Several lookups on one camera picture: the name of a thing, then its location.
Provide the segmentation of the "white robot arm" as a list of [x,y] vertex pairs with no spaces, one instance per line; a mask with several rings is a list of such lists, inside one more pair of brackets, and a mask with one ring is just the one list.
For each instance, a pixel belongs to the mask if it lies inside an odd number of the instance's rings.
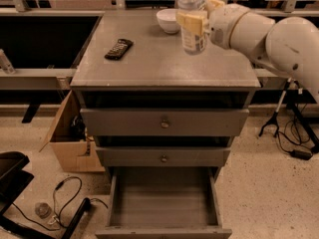
[[319,103],[319,29],[310,21],[301,17],[275,21],[245,6],[207,0],[203,10],[177,10],[176,22],[277,76],[291,77]]

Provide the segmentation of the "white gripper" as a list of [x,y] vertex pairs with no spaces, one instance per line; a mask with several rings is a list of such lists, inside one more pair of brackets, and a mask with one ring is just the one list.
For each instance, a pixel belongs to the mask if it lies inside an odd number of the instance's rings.
[[249,12],[248,7],[227,4],[222,0],[206,0],[206,11],[185,11],[178,9],[177,24],[186,31],[202,36],[207,33],[212,44],[223,49],[230,48],[232,32],[238,21]]

